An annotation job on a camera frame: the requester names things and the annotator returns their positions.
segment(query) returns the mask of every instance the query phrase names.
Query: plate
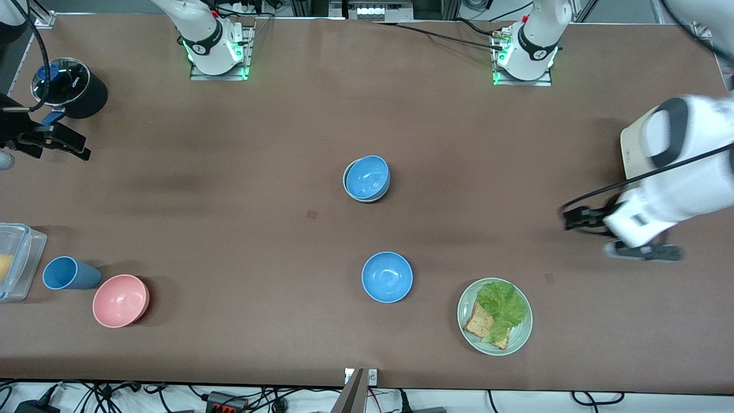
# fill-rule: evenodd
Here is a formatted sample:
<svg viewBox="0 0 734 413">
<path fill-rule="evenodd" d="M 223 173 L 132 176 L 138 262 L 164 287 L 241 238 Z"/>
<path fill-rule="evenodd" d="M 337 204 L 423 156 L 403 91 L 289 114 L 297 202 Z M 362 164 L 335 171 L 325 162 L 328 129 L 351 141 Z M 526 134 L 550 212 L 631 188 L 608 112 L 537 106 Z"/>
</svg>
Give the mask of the plate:
<svg viewBox="0 0 734 413">
<path fill-rule="evenodd" d="M 507 344 L 506 350 L 500 350 L 494 344 L 482 342 L 481 338 L 464 330 L 466 322 L 469 320 L 469 317 L 471 317 L 471 310 L 474 308 L 476 295 L 479 293 L 479 290 L 481 290 L 485 284 L 492 284 L 493 282 L 497 281 L 504 281 L 515 287 L 517 294 L 520 296 L 520 298 L 523 299 L 523 301 L 525 301 L 525 305 L 528 306 L 528 312 L 527 314 L 525 314 L 523 322 L 520 323 L 518 326 L 513 327 L 512 330 L 509 332 L 509 343 Z M 503 279 L 481 279 L 479 281 L 475 281 L 474 283 L 472 283 L 472 285 L 467 287 L 467 289 L 464 290 L 464 293 L 461 294 L 461 298 L 459 298 L 457 319 L 459 321 L 459 330 L 461 330 L 461 334 L 464 336 L 466 341 L 468 341 L 469 344 L 476 350 L 484 354 L 489 354 L 490 356 L 506 356 L 520 350 L 520 348 L 523 347 L 523 345 L 525 345 L 525 343 L 528 341 L 528 338 L 530 337 L 530 331 L 533 329 L 533 310 L 530 308 L 530 303 L 528 302 L 527 297 L 525 296 L 525 294 L 523 294 L 522 291 L 520 291 L 519 288 L 517 288 L 516 285 Z"/>
</svg>

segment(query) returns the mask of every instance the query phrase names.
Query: pink bowl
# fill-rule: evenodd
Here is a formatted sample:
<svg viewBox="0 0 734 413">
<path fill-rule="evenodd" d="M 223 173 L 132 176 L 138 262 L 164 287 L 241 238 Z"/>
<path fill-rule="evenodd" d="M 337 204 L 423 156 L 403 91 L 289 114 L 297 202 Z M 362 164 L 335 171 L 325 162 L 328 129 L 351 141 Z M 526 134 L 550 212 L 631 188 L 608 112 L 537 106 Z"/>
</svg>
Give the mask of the pink bowl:
<svg viewBox="0 0 734 413">
<path fill-rule="evenodd" d="M 148 288 L 139 278 L 120 274 L 99 287 L 94 294 L 92 312 L 105 327 L 124 327 L 140 318 L 149 300 Z"/>
</svg>

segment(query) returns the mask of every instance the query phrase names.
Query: bread slice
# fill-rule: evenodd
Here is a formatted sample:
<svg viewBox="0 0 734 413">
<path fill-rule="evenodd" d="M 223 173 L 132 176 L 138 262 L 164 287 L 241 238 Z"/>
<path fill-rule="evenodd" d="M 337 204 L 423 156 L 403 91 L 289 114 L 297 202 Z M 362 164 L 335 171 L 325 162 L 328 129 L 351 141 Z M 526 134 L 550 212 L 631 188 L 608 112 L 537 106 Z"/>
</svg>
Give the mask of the bread slice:
<svg viewBox="0 0 734 413">
<path fill-rule="evenodd" d="M 507 345 L 509 344 L 509 332 L 512 330 L 512 327 L 507 329 L 507 337 L 505 337 L 505 340 L 502 340 L 500 342 L 494 342 L 492 344 L 499 347 L 500 350 L 507 350 Z"/>
<path fill-rule="evenodd" d="M 484 307 L 480 306 L 477 301 L 474 303 L 474 308 L 471 310 L 471 316 L 469 317 L 469 320 L 466 321 L 464 330 L 479 338 L 484 338 L 484 336 L 490 333 L 494 323 L 495 319 L 492 318 L 492 315 L 488 313 Z M 509 333 L 511 330 L 512 327 L 507 329 L 505 340 L 493 342 L 492 344 L 496 345 L 500 350 L 506 350 L 507 345 L 509 344 Z"/>
</svg>

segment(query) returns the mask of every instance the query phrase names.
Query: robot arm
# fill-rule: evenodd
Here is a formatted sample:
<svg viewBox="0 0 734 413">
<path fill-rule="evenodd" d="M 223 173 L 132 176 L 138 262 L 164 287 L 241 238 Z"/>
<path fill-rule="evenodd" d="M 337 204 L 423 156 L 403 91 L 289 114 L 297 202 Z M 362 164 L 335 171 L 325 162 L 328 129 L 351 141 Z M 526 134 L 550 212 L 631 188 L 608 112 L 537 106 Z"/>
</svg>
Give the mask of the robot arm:
<svg viewBox="0 0 734 413">
<path fill-rule="evenodd" d="M 20 1 L 21 7 L 28 12 L 25 1 Z M 0 44 L 16 41 L 26 31 L 26 19 L 18 12 L 10 1 L 0 1 Z"/>
<path fill-rule="evenodd" d="M 734 32 L 730 29 L 734 3 L 669 2 L 687 11 L 689 17 L 696 16 L 724 47 L 734 47 Z M 606 248 L 612 256 L 657 259 L 653 257 L 657 248 L 662 251 L 662 259 L 680 259 L 673 245 L 651 242 L 679 222 L 734 205 L 732 143 L 734 99 L 680 96 L 665 101 L 622 132 L 622 162 L 627 178 L 679 162 L 693 162 L 628 185 L 605 208 L 583 206 L 564 213 L 566 229 L 606 227 L 620 240 Z"/>
<path fill-rule="evenodd" d="M 702 96 L 665 101 L 622 133 L 623 153 L 642 154 L 648 170 L 732 142 L 734 101 Z M 623 155 L 625 163 L 629 160 Z M 681 221 L 732 205 L 734 153 L 729 150 L 642 179 L 622 193 L 603 222 L 627 246 L 639 247 Z"/>
<path fill-rule="evenodd" d="M 202 73 L 226 73 L 244 58 L 242 25 L 216 18 L 200 0 L 151 0 L 173 21 L 189 59 Z"/>
<path fill-rule="evenodd" d="M 553 64 L 571 15 L 569 0 L 535 0 L 527 18 L 509 27 L 512 37 L 498 66 L 517 79 L 540 78 Z"/>
</svg>

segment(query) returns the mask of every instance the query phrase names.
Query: blue object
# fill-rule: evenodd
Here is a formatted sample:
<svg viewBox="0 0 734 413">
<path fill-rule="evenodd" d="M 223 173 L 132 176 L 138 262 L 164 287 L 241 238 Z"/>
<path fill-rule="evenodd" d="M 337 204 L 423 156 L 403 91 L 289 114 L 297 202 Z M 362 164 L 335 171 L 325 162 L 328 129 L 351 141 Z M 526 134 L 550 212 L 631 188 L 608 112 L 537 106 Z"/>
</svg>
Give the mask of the blue object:
<svg viewBox="0 0 734 413">
<path fill-rule="evenodd" d="M 85 290 L 97 287 L 101 280 L 97 268 L 70 256 L 52 259 L 43 270 L 43 284 L 51 290 Z"/>
<path fill-rule="evenodd" d="M 66 111 L 63 109 L 58 110 L 57 108 L 53 108 L 52 111 L 48 113 L 48 115 L 44 116 L 41 120 L 41 125 L 43 126 L 50 126 L 53 122 L 60 121 L 64 115 L 66 115 Z"/>
<path fill-rule="evenodd" d="M 390 187 L 388 163 L 377 155 L 358 159 L 347 169 L 346 191 L 358 201 L 377 201 Z"/>
<path fill-rule="evenodd" d="M 60 71 L 61 69 L 57 64 L 51 63 L 50 65 L 48 65 L 48 78 L 51 81 L 54 81 L 56 79 L 56 76 L 59 75 Z M 38 76 L 38 79 L 41 80 L 46 79 L 46 68 L 43 65 L 41 65 L 41 67 L 39 67 L 36 71 L 36 76 Z"/>
<path fill-rule="evenodd" d="M 362 287 L 380 303 L 394 303 L 405 297 L 413 286 L 413 269 L 400 254 L 377 253 L 362 268 Z"/>
</svg>

